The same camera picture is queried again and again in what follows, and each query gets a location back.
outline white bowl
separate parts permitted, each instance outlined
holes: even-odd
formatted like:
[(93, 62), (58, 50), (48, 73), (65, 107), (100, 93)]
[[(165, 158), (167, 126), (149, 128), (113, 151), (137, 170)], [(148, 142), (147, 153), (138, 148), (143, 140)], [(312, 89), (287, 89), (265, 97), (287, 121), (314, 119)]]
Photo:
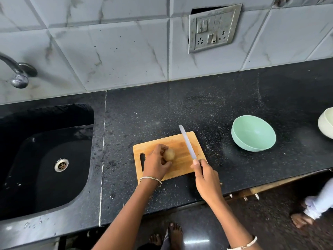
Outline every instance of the white bowl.
[(333, 107), (326, 109), (320, 115), (318, 127), (325, 136), (333, 139)]

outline chrome faucet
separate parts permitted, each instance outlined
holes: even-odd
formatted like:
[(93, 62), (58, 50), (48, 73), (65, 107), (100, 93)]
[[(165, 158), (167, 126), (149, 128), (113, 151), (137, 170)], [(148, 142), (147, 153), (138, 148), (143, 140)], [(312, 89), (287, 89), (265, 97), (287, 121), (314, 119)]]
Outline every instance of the chrome faucet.
[(15, 88), (26, 88), (29, 83), (28, 78), (37, 76), (36, 68), (28, 63), (16, 62), (3, 53), (0, 53), (0, 60), (4, 61), (15, 72), (13, 78), (9, 80)]

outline person's left hand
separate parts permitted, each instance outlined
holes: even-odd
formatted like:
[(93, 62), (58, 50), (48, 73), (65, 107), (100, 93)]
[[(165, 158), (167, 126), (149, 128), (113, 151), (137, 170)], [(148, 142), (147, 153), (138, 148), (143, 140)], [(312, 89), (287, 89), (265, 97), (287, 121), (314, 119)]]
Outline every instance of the person's left hand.
[(156, 145), (152, 153), (148, 155), (144, 161), (143, 176), (151, 176), (159, 180), (162, 180), (162, 178), (172, 165), (171, 161), (165, 163), (164, 165), (162, 164), (162, 154), (168, 148), (169, 147), (166, 145), (162, 144)]

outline bangle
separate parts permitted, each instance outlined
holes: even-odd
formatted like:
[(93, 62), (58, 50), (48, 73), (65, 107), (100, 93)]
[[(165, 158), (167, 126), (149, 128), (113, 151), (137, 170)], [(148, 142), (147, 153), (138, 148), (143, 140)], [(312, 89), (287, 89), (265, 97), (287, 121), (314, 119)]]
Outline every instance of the bangle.
[(142, 179), (153, 179), (153, 180), (156, 180), (156, 181), (158, 181), (160, 183), (157, 187), (159, 188), (160, 186), (162, 186), (162, 182), (159, 179), (155, 178), (155, 177), (144, 176), (144, 177), (141, 177), (139, 181), (141, 182)]
[(257, 241), (257, 239), (258, 239), (257, 236), (255, 236), (254, 239), (247, 245), (236, 247), (236, 248), (227, 248), (227, 250), (241, 250), (241, 249), (248, 248), (248, 247), (252, 246)]

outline sink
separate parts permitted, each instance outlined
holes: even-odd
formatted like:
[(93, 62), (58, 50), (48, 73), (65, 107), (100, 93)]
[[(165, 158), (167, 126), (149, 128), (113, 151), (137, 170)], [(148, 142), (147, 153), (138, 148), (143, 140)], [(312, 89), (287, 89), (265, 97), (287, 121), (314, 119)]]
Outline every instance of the sink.
[(0, 119), (0, 220), (63, 206), (85, 187), (94, 112), (84, 104)]

